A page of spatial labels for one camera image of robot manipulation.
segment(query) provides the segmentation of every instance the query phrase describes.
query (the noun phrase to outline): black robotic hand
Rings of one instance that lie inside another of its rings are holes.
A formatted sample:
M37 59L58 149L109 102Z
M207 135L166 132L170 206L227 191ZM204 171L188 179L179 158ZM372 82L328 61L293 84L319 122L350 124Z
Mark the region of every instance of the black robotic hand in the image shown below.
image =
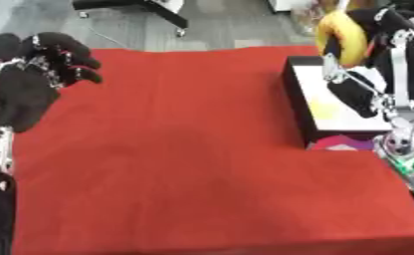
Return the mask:
M91 50L61 33L42 33L21 41L0 35L0 61L20 59L0 72L0 126L15 132L32 128L60 96L57 88L81 80L101 83L101 64Z
M381 91L385 94L394 94L395 72L391 51L394 47L391 44L396 32L414 29L411 19L414 19L414 12L402 9L389 9L381 19L378 19L382 9L359 9L348 12L348 16L354 20L366 33L367 39L373 42L373 49L370 55L361 65L366 69L376 69L386 83L386 89ZM341 46L335 37L328 41L326 52L333 53L339 57ZM414 39L407 43L406 63L408 82L408 93L410 100L414 101ZM348 70L348 72L362 81L365 85L374 88L374 84L366 79L363 74ZM343 83L330 82L328 88L346 105L358 112L363 118L372 118L378 113L371 108L374 94L364 89L353 79L347 79Z

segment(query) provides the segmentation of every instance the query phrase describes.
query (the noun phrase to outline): red table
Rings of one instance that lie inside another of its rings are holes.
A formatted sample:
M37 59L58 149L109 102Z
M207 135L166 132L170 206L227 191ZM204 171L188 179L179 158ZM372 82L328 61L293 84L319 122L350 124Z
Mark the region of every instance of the red table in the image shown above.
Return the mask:
M308 47L97 50L15 143L15 254L414 254L414 201L371 152L305 151L281 84Z

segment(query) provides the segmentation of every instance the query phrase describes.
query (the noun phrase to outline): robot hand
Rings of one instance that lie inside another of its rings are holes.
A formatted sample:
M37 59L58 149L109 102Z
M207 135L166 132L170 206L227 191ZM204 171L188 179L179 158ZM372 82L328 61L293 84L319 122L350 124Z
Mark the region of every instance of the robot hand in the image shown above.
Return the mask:
M42 33L23 41L0 35L0 255L11 254L16 214L12 130L32 128L60 96L58 88L80 80L100 83L100 66L88 47L68 35Z
M347 16L361 28L361 32L345 30L344 23L333 24L339 26L334 29L338 33L331 33L325 47L321 49L324 55L323 76L329 81L329 89L363 118L384 113L387 119L391 119L397 114L394 113L396 110L403 110L403 114L408 115L407 119L412 121L414 13L388 7L355 10L347 13ZM354 36L348 36L347 33L357 34L355 32L363 35L355 37L357 42L348 43ZM367 46L368 42L372 42L373 47L363 59L361 57L367 52L367 47L363 45ZM349 59L360 61L352 61L348 65ZM377 73L385 86L373 84L365 76L367 71Z
M359 30L335 21L332 30L324 23L331 32L319 48L328 88L363 118L383 115L391 124L390 132L374 139L374 151L414 190L414 13L387 7L339 15Z
M32 128L60 96L57 88L80 80L102 81L101 64L72 37L42 33L21 41L0 35L0 127Z

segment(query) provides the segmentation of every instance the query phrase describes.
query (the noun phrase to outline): metal robot arm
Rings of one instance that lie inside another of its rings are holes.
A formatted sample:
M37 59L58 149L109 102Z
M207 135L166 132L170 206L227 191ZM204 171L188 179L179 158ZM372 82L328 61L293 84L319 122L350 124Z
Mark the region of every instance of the metal robot arm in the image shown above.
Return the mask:
M414 191L414 100L411 100L409 61L407 52L414 40L414 16L404 19L393 8L379 9L374 16L375 24L385 41L386 57L392 65L392 93L377 91L373 86L355 77L338 62L338 41L331 37L323 56L323 77L336 86L359 86L372 94L369 104L374 113L382 114L392 130L374 139L374 151L386 160Z

